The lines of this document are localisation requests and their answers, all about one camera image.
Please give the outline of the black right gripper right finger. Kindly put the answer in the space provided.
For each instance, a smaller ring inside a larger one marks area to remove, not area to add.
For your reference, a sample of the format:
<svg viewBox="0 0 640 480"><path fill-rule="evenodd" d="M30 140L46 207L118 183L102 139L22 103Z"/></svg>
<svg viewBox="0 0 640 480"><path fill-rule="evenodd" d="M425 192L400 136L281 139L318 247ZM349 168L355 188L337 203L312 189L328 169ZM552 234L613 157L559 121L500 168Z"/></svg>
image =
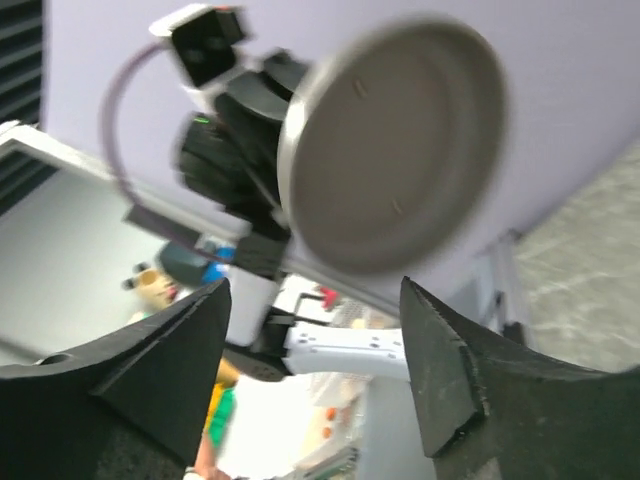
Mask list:
<svg viewBox="0 0 640 480"><path fill-rule="evenodd" d="M410 279L400 322L424 454L440 479L635 479L639 372L587 369L460 315Z"/></svg>

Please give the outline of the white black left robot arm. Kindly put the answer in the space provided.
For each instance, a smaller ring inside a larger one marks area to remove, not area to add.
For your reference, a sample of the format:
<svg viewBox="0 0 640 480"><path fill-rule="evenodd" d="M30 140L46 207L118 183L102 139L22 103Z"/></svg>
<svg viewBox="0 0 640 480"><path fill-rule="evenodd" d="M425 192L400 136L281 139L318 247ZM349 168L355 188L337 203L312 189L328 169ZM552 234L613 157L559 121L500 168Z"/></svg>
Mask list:
<svg viewBox="0 0 640 480"><path fill-rule="evenodd" d="M191 296L198 312L213 306L225 339L219 350L250 376L344 372L405 380L399 330L351 330L287 312L273 302L284 279L291 239L276 180L276 147L305 63L284 50L242 64L228 48L208 57L198 50L174 56L185 83L202 95L177 156L186 187L246 220L226 279Z"/></svg>

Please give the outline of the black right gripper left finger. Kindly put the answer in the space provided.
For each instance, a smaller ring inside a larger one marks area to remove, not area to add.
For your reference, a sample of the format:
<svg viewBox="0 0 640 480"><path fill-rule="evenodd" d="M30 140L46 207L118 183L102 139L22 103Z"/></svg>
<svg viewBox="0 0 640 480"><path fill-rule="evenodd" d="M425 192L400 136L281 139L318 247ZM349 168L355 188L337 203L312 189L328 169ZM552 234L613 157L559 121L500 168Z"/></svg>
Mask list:
<svg viewBox="0 0 640 480"><path fill-rule="evenodd" d="M196 457L229 312L227 281L52 362L1 370L5 479L179 479Z"/></svg>

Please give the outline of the grey round lid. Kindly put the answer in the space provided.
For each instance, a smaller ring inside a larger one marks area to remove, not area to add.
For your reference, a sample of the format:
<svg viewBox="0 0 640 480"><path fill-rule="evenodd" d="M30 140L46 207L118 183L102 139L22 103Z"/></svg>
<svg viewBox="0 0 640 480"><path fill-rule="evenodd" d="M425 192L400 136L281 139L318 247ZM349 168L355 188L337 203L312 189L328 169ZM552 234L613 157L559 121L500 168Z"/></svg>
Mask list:
<svg viewBox="0 0 640 480"><path fill-rule="evenodd" d="M489 43L446 17L392 23L313 66L277 153L296 236L352 275L432 257L488 188L506 103Z"/></svg>

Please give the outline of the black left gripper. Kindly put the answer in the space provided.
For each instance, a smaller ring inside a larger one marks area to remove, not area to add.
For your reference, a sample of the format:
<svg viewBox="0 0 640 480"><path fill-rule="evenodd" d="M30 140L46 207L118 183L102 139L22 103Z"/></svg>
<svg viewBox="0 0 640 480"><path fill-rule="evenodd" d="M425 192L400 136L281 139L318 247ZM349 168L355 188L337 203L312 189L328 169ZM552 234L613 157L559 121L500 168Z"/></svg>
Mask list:
<svg viewBox="0 0 640 480"><path fill-rule="evenodd" d="M289 102L308 69L285 49L254 69L220 79L206 112L184 130L176 167L191 191L221 204L231 215L267 235L286 235L289 225L277 186L277 147Z"/></svg>

